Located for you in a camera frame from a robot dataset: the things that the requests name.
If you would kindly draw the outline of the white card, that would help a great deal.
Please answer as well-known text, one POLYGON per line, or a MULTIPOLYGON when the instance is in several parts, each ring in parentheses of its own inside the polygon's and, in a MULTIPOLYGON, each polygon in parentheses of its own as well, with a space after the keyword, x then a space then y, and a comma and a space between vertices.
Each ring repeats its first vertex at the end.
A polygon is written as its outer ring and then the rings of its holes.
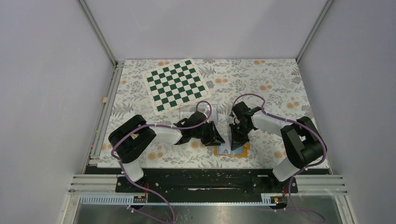
POLYGON ((225 143, 222 143, 217 148, 217 154, 220 155, 230 155, 231 154, 231 138, 229 136, 224 136, 225 143))

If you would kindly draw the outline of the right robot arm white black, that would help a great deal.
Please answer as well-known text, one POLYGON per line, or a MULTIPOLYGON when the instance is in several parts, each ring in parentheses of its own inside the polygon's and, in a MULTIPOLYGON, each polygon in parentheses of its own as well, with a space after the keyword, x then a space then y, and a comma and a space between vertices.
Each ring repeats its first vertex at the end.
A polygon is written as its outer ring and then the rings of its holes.
POLYGON ((232 106, 232 117, 237 121, 230 124, 231 149, 235 150, 249 142, 252 130, 262 130, 280 136, 285 146, 286 158, 272 170, 268 179, 269 189, 280 192, 286 180, 310 163, 323 157, 327 151, 312 120, 302 117, 297 120, 281 118, 265 112, 261 107, 249 108, 244 102, 232 106))

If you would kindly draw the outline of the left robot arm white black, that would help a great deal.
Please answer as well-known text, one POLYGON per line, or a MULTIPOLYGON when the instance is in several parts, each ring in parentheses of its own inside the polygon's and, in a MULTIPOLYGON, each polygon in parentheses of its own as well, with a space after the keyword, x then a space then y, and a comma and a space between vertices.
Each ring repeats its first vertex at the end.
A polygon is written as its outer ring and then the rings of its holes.
POLYGON ((135 115, 108 136, 111 155, 121 164, 128 177, 127 186, 134 192, 144 188, 144 173, 138 158, 151 143, 182 145, 199 139, 205 146, 219 146, 225 140, 209 115, 196 111, 172 126, 148 124, 142 115, 135 115))

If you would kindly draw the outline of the clear plastic box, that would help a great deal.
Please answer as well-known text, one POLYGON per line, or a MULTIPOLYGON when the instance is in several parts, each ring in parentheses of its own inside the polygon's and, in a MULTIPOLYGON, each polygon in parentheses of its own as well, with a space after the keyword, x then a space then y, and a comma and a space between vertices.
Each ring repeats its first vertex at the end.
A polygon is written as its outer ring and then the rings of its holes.
MULTIPOLYGON (((215 125, 218 124, 219 121, 219 112, 218 105, 211 104, 212 113, 208 119, 209 121, 213 121, 215 125)), ((208 117, 210 113, 210 107, 206 103, 201 103, 197 105, 181 105, 179 107, 179 119, 189 118, 195 111, 199 111, 203 113, 206 117, 208 117)))

